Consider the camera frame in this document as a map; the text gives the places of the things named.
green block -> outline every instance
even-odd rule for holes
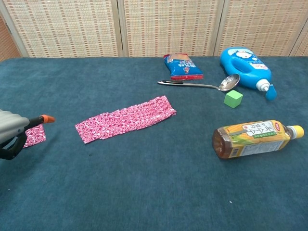
[[[224,103],[231,108],[235,108],[240,105],[243,95],[235,90],[232,90],[226,94]]]

pink cloth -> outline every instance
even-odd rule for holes
[[[84,143],[107,139],[125,132],[152,126],[175,115],[166,96],[112,113],[102,113],[75,125]]]
[[[26,131],[27,140],[24,144],[24,148],[41,143],[46,140],[45,130],[42,124],[30,128]]]

snack bag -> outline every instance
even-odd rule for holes
[[[202,71],[196,67],[187,54],[166,54],[164,61],[171,72],[171,79],[202,79]]]

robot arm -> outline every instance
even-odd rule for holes
[[[14,159],[22,150],[27,137],[25,131],[42,123],[53,123],[51,116],[41,115],[28,119],[0,110],[0,158]]]

metal spoon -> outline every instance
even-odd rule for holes
[[[219,91],[229,91],[234,88],[240,81],[240,76],[238,74],[233,74],[226,77],[221,84],[216,87],[213,85],[207,84],[195,84],[195,83],[184,83],[180,80],[161,80],[158,81],[158,84],[170,85],[170,86],[183,86],[183,87],[198,87],[198,88],[215,88]]]

